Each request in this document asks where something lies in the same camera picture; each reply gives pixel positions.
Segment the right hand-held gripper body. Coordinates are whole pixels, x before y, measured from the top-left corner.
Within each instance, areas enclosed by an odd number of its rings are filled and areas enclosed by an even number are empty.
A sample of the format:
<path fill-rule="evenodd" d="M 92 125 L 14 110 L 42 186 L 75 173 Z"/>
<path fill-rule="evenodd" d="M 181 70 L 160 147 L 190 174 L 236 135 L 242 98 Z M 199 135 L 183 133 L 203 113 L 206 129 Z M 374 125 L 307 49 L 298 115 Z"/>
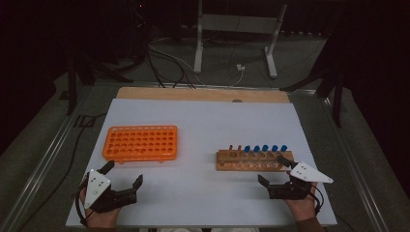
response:
<path fill-rule="evenodd" d="M 312 183 L 331 184 L 334 180 L 304 162 L 295 164 L 289 173 L 289 181 L 283 185 L 266 184 L 271 199 L 302 200 L 311 191 Z"/>

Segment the wooden tube rack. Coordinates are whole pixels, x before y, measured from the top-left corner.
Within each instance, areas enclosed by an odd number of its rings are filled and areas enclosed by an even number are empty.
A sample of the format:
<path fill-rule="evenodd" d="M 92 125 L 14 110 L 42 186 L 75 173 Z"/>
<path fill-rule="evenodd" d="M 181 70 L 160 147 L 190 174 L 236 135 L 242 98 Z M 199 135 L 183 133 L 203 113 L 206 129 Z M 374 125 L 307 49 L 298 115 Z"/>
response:
<path fill-rule="evenodd" d="M 217 170 L 218 171 L 262 171 L 262 172 L 281 172 L 286 169 L 278 168 L 278 156 L 280 156 L 280 148 L 278 147 L 277 154 L 273 157 L 269 147 L 266 157 L 262 157 L 262 147 L 260 147 L 259 158 L 256 158 L 253 153 L 253 148 L 250 146 L 249 156 L 244 158 L 245 147 L 239 146 L 234 149 L 230 146 L 227 150 L 217 151 Z M 294 160 L 293 153 L 286 150 L 284 157 L 289 160 Z"/>

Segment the person's right hand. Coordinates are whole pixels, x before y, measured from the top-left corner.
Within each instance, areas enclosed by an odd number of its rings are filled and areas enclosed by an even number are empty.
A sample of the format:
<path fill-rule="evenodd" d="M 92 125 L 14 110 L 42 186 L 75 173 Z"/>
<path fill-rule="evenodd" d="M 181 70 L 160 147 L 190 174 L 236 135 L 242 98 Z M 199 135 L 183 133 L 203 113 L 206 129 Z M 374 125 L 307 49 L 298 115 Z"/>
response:
<path fill-rule="evenodd" d="M 311 184 L 310 194 L 302 200 L 285 200 L 285 204 L 289 208 L 292 217 L 296 221 L 303 221 L 310 218 L 315 218 L 315 187 L 316 183 Z"/>

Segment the person's left hand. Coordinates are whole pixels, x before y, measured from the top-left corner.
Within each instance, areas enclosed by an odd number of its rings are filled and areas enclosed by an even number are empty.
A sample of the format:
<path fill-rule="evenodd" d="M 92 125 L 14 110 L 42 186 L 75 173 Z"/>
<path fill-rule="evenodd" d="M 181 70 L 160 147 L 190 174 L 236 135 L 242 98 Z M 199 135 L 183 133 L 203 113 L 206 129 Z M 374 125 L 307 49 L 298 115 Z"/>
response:
<path fill-rule="evenodd" d="M 95 213 L 85 209 L 87 226 L 89 228 L 115 229 L 121 209 L 114 209 L 106 213 Z"/>

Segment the white table mat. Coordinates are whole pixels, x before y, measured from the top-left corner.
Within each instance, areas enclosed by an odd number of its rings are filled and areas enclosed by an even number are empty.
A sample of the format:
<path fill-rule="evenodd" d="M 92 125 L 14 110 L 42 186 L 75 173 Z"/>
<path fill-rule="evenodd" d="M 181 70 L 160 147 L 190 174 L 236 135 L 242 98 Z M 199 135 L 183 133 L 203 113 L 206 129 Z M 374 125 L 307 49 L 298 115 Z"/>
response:
<path fill-rule="evenodd" d="M 111 103 L 89 160 L 100 168 L 112 126 L 174 125 L 177 157 L 127 162 L 107 175 L 114 189 L 143 179 L 136 203 L 121 210 L 120 227 L 282 227 L 293 224 L 287 206 L 273 200 L 255 172 L 218 171 L 216 152 L 238 146 L 287 146 L 297 161 L 314 165 L 295 107 L 290 103 L 119 100 Z"/>

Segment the orange plastic tube rack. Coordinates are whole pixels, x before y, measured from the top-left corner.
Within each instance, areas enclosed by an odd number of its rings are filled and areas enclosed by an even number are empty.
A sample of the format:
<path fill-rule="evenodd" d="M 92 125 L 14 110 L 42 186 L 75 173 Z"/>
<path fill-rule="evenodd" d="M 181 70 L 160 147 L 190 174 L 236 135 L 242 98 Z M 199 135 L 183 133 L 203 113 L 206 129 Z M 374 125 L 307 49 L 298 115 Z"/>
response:
<path fill-rule="evenodd" d="M 115 126 L 107 131 L 102 156 L 119 163 L 175 160 L 178 153 L 176 126 Z"/>

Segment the aluminium floor rail frame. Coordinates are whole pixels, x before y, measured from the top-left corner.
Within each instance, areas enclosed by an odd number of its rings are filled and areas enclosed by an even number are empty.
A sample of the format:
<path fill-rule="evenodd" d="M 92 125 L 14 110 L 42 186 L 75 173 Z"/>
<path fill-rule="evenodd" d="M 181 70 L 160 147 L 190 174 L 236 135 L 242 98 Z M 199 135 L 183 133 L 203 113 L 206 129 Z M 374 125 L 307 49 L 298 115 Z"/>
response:
<path fill-rule="evenodd" d="M 0 230 L 28 231 L 37 224 L 62 229 L 73 185 L 97 141 L 115 98 L 217 102 L 293 102 L 316 163 L 336 180 L 328 188 L 337 214 L 336 232 L 393 232 L 370 158 L 384 157 L 366 122 L 339 128 L 331 104 L 311 90 L 286 94 L 251 88 L 163 89 L 99 84 L 81 89 L 73 114 L 52 97 L 0 158 Z"/>

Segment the grey metal stand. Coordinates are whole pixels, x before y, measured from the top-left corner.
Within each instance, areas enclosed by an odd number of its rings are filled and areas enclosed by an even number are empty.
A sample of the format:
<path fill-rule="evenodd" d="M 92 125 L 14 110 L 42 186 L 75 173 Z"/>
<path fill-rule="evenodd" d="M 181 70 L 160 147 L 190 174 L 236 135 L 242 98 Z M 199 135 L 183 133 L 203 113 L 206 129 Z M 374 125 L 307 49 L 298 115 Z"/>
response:
<path fill-rule="evenodd" d="M 278 15 L 275 17 L 244 16 L 233 14 L 204 14 L 203 0 L 197 0 L 197 35 L 196 48 L 193 63 L 193 72 L 201 73 L 203 58 L 203 31 L 222 31 L 222 32 L 241 32 L 241 33 L 259 33 L 270 34 L 272 36 L 270 43 L 264 47 L 265 60 L 271 78 L 278 76 L 273 51 L 277 43 L 281 24 L 287 3 L 280 3 Z"/>

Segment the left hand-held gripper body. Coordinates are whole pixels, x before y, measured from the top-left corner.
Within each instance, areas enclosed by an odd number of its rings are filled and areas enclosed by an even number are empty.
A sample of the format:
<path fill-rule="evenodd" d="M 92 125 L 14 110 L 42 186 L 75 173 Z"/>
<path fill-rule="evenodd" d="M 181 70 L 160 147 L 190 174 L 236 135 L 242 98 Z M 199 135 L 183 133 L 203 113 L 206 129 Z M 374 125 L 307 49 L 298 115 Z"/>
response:
<path fill-rule="evenodd" d="M 134 204 L 137 202 L 137 190 L 138 180 L 132 183 L 131 188 L 113 190 L 109 179 L 92 170 L 88 176 L 84 208 L 101 214 Z"/>

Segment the black tripod stand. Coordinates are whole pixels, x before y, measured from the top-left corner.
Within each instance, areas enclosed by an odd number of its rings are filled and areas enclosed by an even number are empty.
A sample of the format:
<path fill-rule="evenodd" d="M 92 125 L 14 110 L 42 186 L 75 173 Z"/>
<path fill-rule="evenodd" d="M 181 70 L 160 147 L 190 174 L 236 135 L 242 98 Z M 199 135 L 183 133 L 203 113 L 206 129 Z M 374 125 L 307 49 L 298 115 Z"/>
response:
<path fill-rule="evenodd" d="M 76 81 L 80 79 L 85 85 L 93 85 L 96 81 L 94 71 L 102 72 L 109 78 L 119 82 L 132 83 L 131 79 L 125 78 L 114 70 L 111 70 L 98 60 L 84 51 L 73 51 L 68 60 L 68 115 L 73 113 L 77 103 Z"/>
<path fill-rule="evenodd" d="M 331 93 L 334 93 L 333 102 L 331 103 L 332 118 L 335 124 L 340 128 L 343 76 L 338 73 L 335 68 L 324 68 L 321 71 L 310 73 L 307 78 L 288 87 L 282 87 L 281 91 L 294 92 L 318 79 L 321 79 L 322 82 L 314 92 L 314 95 L 317 98 L 325 99 L 328 98 Z"/>

